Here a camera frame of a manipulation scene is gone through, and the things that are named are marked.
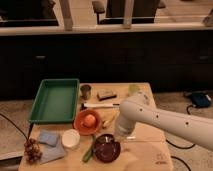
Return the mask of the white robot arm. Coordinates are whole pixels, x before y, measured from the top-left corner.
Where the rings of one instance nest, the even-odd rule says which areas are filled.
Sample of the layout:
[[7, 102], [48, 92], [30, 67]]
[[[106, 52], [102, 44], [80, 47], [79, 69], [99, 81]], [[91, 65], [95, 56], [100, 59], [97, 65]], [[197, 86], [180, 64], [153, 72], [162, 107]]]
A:
[[213, 151], [213, 119], [162, 110], [147, 104], [148, 97], [136, 93], [119, 105], [115, 134], [131, 135], [136, 123], [144, 123]]

